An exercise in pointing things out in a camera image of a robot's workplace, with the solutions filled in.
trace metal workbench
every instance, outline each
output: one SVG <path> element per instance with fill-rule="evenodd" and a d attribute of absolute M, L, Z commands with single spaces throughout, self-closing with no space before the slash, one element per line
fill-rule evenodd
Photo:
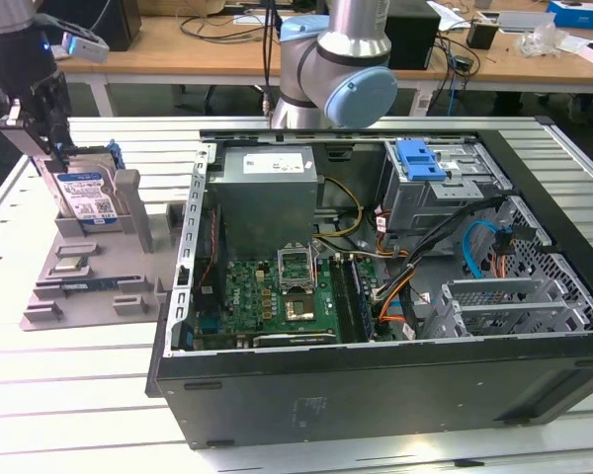
<path fill-rule="evenodd" d="M 127 166 L 142 175 L 149 213 L 186 198 L 199 129 L 260 126 L 258 118 L 72 121 L 78 144 L 121 145 Z M 593 245 L 593 165 L 555 126 L 533 118 L 386 118 L 375 127 L 499 130 Z M 470 460 L 484 463 L 477 474 L 593 472 L 593 395 L 542 427 L 191 451 L 164 401 L 143 394 L 155 323 L 19 329 L 55 213 L 23 158 L 0 189 L 0 473 L 441 472 Z M 399 403 L 421 400 L 400 393 Z"/>

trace collaborative robot arm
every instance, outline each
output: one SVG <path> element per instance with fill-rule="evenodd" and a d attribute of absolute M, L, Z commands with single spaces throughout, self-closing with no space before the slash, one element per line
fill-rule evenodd
<path fill-rule="evenodd" d="M 334 0 L 330 16 L 304 15 L 281 29 L 281 100 L 273 128 L 363 128 L 388 112 L 397 82 L 386 67 L 389 0 Z"/>
<path fill-rule="evenodd" d="M 104 62 L 109 49 L 88 30 L 36 14 L 31 0 L 0 0 L 0 90 L 10 107 L 0 129 L 26 155 L 45 156 L 47 170 L 57 173 L 65 170 L 63 150 L 73 145 L 71 107 L 48 29 L 64 31 L 63 45 L 73 55 Z"/>

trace blue label on hard drive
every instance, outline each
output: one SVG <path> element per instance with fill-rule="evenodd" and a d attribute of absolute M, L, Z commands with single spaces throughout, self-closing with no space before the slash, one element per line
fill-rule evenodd
<path fill-rule="evenodd" d="M 112 224 L 117 220 L 114 218 L 107 218 L 107 219 L 81 219 L 81 222 L 84 224 L 89 225 L 103 225 L 103 224 Z"/>
<path fill-rule="evenodd" d="M 58 175 L 57 178 L 64 183 L 69 181 L 92 181 L 101 180 L 103 177 L 100 173 L 71 173 L 66 175 Z"/>
<path fill-rule="evenodd" d="M 75 217 L 86 225 L 106 225 L 117 221 L 117 210 L 101 173 L 57 175 L 57 183 Z"/>

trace desk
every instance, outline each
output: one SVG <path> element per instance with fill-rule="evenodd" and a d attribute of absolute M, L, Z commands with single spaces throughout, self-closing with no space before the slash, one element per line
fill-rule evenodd
<path fill-rule="evenodd" d="M 220 22 L 225 19 L 212 19 Z M 129 51 L 111 52 L 104 64 L 79 58 L 59 62 L 69 82 L 89 84 L 102 117 L 115 115 L 109 84 L 262 85 L 262 45 L 215 44 L 183 35 L 172 17 L 142 19 L 140 34 Z M 192 31 L 198 26 L 189 25 Z M 207 26 L 203 35 L 228 35 L 254 25 Z M 261 37 L 261 32 L 254 34 Z M 279 85 L 281 53 L 273 51 L 271 84 Z M 398 86 L 430 94 L 439 85 L 439 71 L 397 71 Z"/>
<path fill-rule="evenodd" d="M 259 118 L 75 118 L 79 145 L 115 137 L 140 171 L 149 213 L 186 198 L 200 129 L 249 129 Z M 593 167 L 553 126 L 533 118 L 385 118 L 375 127 L 493 129 L 593 236 Z M 161 399 L 144 396 L 155 323 L 24 333 L 18 327 L 50 249 L 56 214 L 26 159 L 0 189 L 0 473 L 260 474 L 350 470 L 474 474 L 593 472 L 593 395 L 553 423 L 437 434 L 191 451 Z"/>
<path fill-rule="evenodd" d="M 543 11 L 547 5 L 531 0 L 518 1 L 517 5 L 512 0 L 494 0 L 492 9 L 527 7 L 528 11 Z M 475 11 L 473 0 L 463 0 L 463 3 L 469 7 L 464 16 L 471 18 Z M 92 64 L 78 58 L 59 63 L 69 82 L 90 85 L 102 117 L 115 115 L 115 105 L 109 95 L 110 84 L 263 84 L 260 42 L 214 44 L 184 36 L 172 17 L 149 17 L 142 21 L 140 34 L 130 50 L 110 53 L 105 64 Z M 203 34 L 226 35 L 250 28 L 254 26 L 207 26 Z M 590 30 L 572 30 L 571 33 L 593 38 Z M 465 42 L 467 31 L 448 35 L 453 40 Z M 515 35 L 499 33 L 489 51 L 477 51 L 481 69 L 467 84 L 468 90 L 593 94 L 593 64 L 567 52 L 560 57 L 526 58 L 513 47 L 515 39 Z M 271 84 L 278 85 L 281 61 L 279 49 L 275 52 Z M 426 71 L 395 71 L 399 88 L 416 91 L 412 116 L 426 115 L 430 98 L 441 84 L 446 69 L 444 54 L 436 50 Z"/>

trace green motherboard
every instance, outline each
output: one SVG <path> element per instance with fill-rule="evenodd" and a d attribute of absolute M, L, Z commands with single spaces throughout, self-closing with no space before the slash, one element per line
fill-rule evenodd
<path fill-rule="evenodd" d="M 231 261 L 227 265 L 225 310 L 200 319 L 205 335 L 251 335 L 327 333 L 340 341 L 341 328 L 332 272 L 327 259 L 317 259 L 314 271 L 302 262 L 284 260 L 282 277 L 307 278 L 314 275 L 313 291 L 284 292 L 278 260 Z M 367 294 L 378 282 L 370 259 L 357 261 L 362 291 Z"/>

